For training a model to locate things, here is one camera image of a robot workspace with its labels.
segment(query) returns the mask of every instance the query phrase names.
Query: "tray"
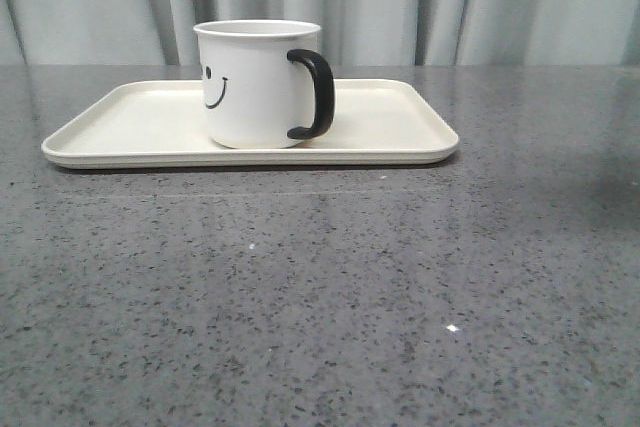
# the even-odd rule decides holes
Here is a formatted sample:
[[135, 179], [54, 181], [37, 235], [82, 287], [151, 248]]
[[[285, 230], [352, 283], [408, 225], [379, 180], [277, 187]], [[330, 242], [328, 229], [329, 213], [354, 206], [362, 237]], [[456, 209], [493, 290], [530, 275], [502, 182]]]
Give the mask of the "tray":
[[458, 135], [409, 84], [336, 79], [329, 132], [288, 149], [229, 149], [204, 131], [199, 80], [117, 87], [42, 143], [74, 169], [264, 164], [425, 164], [457, 148]]

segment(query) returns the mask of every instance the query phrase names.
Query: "granite surface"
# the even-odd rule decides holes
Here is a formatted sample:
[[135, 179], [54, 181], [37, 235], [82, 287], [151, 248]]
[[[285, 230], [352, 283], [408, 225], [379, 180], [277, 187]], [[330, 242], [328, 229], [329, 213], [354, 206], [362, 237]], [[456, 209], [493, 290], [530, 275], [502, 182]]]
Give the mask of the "granite surface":
[[1, 426], [640, 425], [640, 68], [342, 68], [431, 167], [71, 171], [41, 141], [198, 68], [0, 67]]

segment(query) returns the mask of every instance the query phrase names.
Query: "curtain fold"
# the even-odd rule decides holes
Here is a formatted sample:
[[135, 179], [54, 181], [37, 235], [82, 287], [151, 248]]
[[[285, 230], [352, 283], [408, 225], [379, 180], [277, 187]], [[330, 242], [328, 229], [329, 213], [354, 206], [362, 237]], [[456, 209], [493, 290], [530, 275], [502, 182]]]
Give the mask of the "curtain fold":
[[628, 64], [640, 0], [0, 0], [0, 64], [198, 63], [195, 23], [323, 26], [334, 65]]

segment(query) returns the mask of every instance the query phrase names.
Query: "mug handle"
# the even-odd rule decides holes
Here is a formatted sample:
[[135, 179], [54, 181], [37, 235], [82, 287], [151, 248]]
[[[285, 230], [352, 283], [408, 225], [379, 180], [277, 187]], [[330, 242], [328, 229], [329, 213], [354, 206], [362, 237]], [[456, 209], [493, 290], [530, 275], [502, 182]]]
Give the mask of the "mug handle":
[[287, 132], [287, 137], [296, 140], [308, 140], [324, 134], [333, 122], [335, 110], [335, 87], [333, 74], [327, 61], [317, 52], [306, 49], [291, 49], [287, 59], [300, 62], [311, 74], [313, 90], [316, 97], [316, 108], [311, 127], [294, 127]]

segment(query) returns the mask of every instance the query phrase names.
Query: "mug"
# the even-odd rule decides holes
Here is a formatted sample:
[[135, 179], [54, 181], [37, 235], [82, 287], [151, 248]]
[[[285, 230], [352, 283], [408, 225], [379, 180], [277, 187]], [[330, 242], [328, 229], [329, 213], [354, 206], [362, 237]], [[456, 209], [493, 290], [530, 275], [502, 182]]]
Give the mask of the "mug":
[[288, 20], [228, 20], [194, 28], [206, 126], [218, 144], [282, 148], [324, 134], [335, 90], [316, 51], [320, 26]]

